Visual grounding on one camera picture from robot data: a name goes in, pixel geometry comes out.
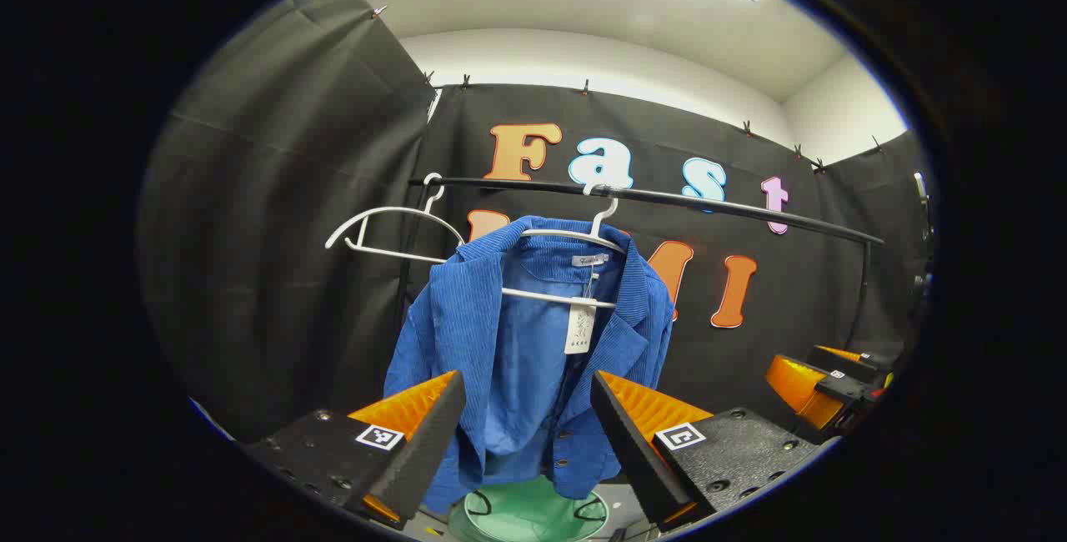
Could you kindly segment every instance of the white wall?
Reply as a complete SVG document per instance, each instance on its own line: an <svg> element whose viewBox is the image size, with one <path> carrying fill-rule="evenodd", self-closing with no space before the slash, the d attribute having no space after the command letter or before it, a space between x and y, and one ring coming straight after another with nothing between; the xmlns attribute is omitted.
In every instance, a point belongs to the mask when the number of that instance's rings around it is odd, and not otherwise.
<svg viewBox="0 0 1067 542"><path fill-rule="evenodd" d="M805 157L841 161L907 129L885 90L856 57L846 54L785 100L793 140Z"/></svg>
<svg viewBox="0 0 1067 542"><path fill-rule="evenodd" d="M742 127L792 149L794 137L779 102L717 70L676 55L606 37L541 29L472 29L400 41L433 85L528 83L626 95L689 110Z"/></svg>

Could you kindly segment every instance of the white clothes hanger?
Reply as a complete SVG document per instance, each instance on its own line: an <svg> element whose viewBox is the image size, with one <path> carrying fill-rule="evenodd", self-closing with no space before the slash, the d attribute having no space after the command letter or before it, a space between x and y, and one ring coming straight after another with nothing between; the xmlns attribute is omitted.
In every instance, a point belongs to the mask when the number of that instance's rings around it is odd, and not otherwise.
<svg viewBox="0 0 1067 542"><path fill-rule="evenodd" d="M583 189L583 193L589 196L589 192L593 189L593 186L598 184L587 184L586 188ZM593 242L593 244L600 244L602 246L608 246L608 249L617 250L622 253L622 246L616 244L616 242L609 242L607 239L603 239L599 236L601 221L604 218L609 218L614 216L616 209L619 207L618 197L612 197L611 204L606 211L598 212L593 218L592 230L589 234L578 234L575 230L563 230L563 229L527 229L522 232L523 237L528 237L529 235L562 235L564 238L575 238L584 239L586 242ZM572 299L568 296L552 296L552 294L539 294L538 292L526 292L523 290L515 290L514 288L503 288L503 292L506 296L522 296L524 299L537 299L537 300L548 300L552 303L568 303L569 305L583 305L583 306L594 306L594 307L615 307L615 303L605 303L602 300L595 299Z"/></svg>
<svg viewBox="0 0 1067 542"><path fill-rule="evenodd" d="M593 186L601 186L601 185L593 184L593 181L590 181L590 184L587 184L586 188L584 188L582 192L586 196L589 196L589 192L591 191L591 189L593 189ZM609 218L609 216L614 216L618 207L619 207L618 197L612 197L611 204L609 205L607 210L598 212L596 216L594 216L593 227L589 234L578 234L578 232L575 230L563 230L563 229L527 229L524 230L522 235L523 237L527 237L527 235L562 235L563 238L584 239L584 241L586 242L593 242L593 244L608 246L608 249L616 250L616 252L622 253L623 252L622 246L619 246L618 244L616 244L616 242L609 242L607 241L607 239L603 239L600 237L600 223L604 218Z"/></svg>
<svg viewBox="0 0 1067 542"><path fill-rule="evenodd" d="M424 178L423 185L429 186L431 178L434 177L441 177L441 174L428 174L428 176ZM360 212L360 214L354 216L354 218L350 220L347 220L347 222L344 222L339 227L337 227L337 229L333 232L333 234L330 236L330 239L327 239L327 249L330 249L332 245L334 245L334 242L336 242L337 239L340 238L340 235L344 234L344 232L348 229L348 227L351 227L355 225L355 223L362 221L363 223L360 226L360 235L355 239L355 244L353 244L351 239L348 239L348 237L345 238L345 242L346 244L348 244L349 249L356 250L356 252L359 253L385 254L385 256L388 257L400 257L401 259L412 259L416 261L431 261L431 264L443 264L445 259L437 259L437 257L424 257L421 256L421 254L397 253L394 252L393 250L372 249L372 246L363 245L363 237L367 232L367 222L369 221L368 218L369 216L379 214L379 212L409 212L409 214L419 216L420 218L426 218L428 220L434 220L434 222L441 223L441 225L448 227L448 230L452 232L452 235L459 241L459 244L457 244L458 246L463 245L463 237L460 235L460 232L456 230L456 227L448 225L448 222L446 222L446 220L439 218L439 216L430 214L430 207L432 207L433 202L439 201L440 197L442 197L443 195L445 195L445 186L441 186L441 189L437 192L437 194L435 196L430 197L430 200L426 201L426 208L423 208L421 211L419 211L418 208L408 208L408 207L378 207L378 208L370 208L369 211Z"/></svg>
<svg viewBox="0 0 1067 542"><path fill-rule="evenodd" d="M434 177L441 177L441 174L428 174L428 176L424 178L423 185L429 186L431 178ZM588 193L589 189L590 186L586 186L586 193ZM412 259L416 261L431 261L432 264L443 264L445 259L439 259L437 257L424 257L421 256L421 254L397 253L394 252L393 250L382 250L382 249L372 249L372 246L364 246L363 237L367 232L367 222L369 221L369 219L367 218L369 218L369 216L379 214L379 212L409 212L409 214L419 216L420 218L434 220L434 222L441 223L441 225L448 227L448 230L452 232L452 234L456 235L458 241L457 246L463 245L463 237L460 235L460 232L456 230L456 227L448 225L448 222L446 222L446 220L442 220L441 218L439 218L439 216L430 214L430 207L432 207L433 202L439 201L440 197L444 195L444 193L445 193L445 186L441 186L441 189L437 192L437 194L430 197L430 200L426 201L426 208L423 208L421 211L419 211L418 208L408 208L408 207L378 207L378 208L370 208L369 211L360 212L360 214L354 216L354 218L350 220L347 220L347 222L344 222L339 227L337 227L337 229L333 232L333 234L330 236L330 239L327 239L327 249L330 249L332 245L334 245L337 239L340 238L340 235L344 234L344 232L348 229L348 227L351 227L355 225L355 223L362 221L363 223L360 225L360 235L355 239L354 244L350 238L347 237L345 238L345 242L346 244L348 244L349 249L356 250L356 252L360 253L385 254L385 256L388 257L400 257L401 259ZM618 207L618 204L619 204L618 197L612 197L611 207L607 211L599 212L599 214L595 216L595 218L593 218L593 230L600 229L601 220L606 216L610 216L611 212L615 211L615 208ZM588 241L590 242L603 242L605 245L612 246L612 249L617 249L619 252L622 252L622 249L619 249L618 245L611 244L609 241L607 241L607 239L600 239L598 237L594 237L594 235L575 234L575 232L572 230L560 230L558 232L558 234L556 230L553 229L542 229L542 230L545 232L544 235L568 235L568 237L571 238L588 239ZM524 299L548 300L548 302L570 303L570 305L615 307L615 303L605 303L601 302L601 300L595 300L595 299L572 299L569 298L568 296L539 294L538 292L526 292L524 290L515 290L514 288L503 288L501 291L506 296L522 296L522 298Z"/></svg>

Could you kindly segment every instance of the clothes rail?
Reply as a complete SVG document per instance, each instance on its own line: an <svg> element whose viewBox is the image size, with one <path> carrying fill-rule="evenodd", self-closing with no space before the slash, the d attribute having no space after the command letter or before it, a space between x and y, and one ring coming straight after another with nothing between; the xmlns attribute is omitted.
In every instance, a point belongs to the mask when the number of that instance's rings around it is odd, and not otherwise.
<svg viewBox="0 0 1067 542"><path fill-rule="evenodd" d="M423 186L423 180L412 178L408 184ZM584 189L584 186L579 185L554 184L553 181L488 180L488 178L480 177L435 177L430 180L430 185L468 186L468 188L480 189L526 189L526 191L537 192L575 193L578 196L583 194ZM800 229L831 235L834 238L850 239L853 242L861 242L864 245L866 242L878 246L886 244L883 239L863 234L861 230L848 229L848 227L803 218L803 216L792 216L790 212L749 207L747 204L722 203L722 201L708 201L705 197L682 196L681 193L651 192L648 189L612 188L612 186L593 186L589 195L619 197L622 201L641 201L641 203L671 204L684 208L701 208L701 210L713 210L728 216L763 220L763 222L785 223L785 225L800 227Z"/></svg>

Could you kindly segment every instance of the orange letter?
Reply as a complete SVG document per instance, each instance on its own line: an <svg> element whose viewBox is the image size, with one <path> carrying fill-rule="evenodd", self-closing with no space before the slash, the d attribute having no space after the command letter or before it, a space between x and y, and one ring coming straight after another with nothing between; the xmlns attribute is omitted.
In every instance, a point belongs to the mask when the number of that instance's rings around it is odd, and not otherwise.
<svg viewBox="0 0 1067 542"><path fill-rule="evenodd" d="M490 234L492 230L500 229L500 227L508 225L508 223L511 223L511 220L508 219L508 216L500 214L500 212L483 211L478 208L478 210L467 212L467 222L471 224L471 238L467 241L473 242L483 235Z"/></svg>
<svg viewBox="0 0 1067 542"><path fill-rule="evenodd" d="M727 290L722 293L719 310L712 316L714 326L738 326L745 321L740 307L745 303L748 281L755 272L755 261L750 257L727 257Z"/></svg>
<svg viewBox="0 0 1067 542"><path fill-rule="evenodd" d="M496 139L496 150L493 154L493 169L483 178L516 178L529 181L528 174L523 173L523 159L529 161L531 170L540 170L544 165L544 143L559 143L563 132L557 124L539 125L496 125L489 129Z"/></svg>
<svg viewBox="0 0 1067 542"><path fill-rule="evenodd" d="M655 269L659 280L667 284L667 291L670 292L670 302L678 303L678 290L682 287L682 272L685 271L685 264L692 257L692 249L682 242L663 242L652 253L649 266ZM678 309L674 309L674 318L678 320Z"/></svg>

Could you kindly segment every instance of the green round base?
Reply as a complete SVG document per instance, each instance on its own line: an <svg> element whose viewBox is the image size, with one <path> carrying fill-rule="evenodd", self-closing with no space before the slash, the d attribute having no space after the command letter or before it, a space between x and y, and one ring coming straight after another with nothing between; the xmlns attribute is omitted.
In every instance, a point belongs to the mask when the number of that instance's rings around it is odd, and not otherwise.
<svg viewBox="0 0 1067 542"><path fill-rule="evenodd" d="M467 494L448 516L448 529L464 542L578 542L600 531L607 515L595 493L563 498L542 476Z"/></svg>

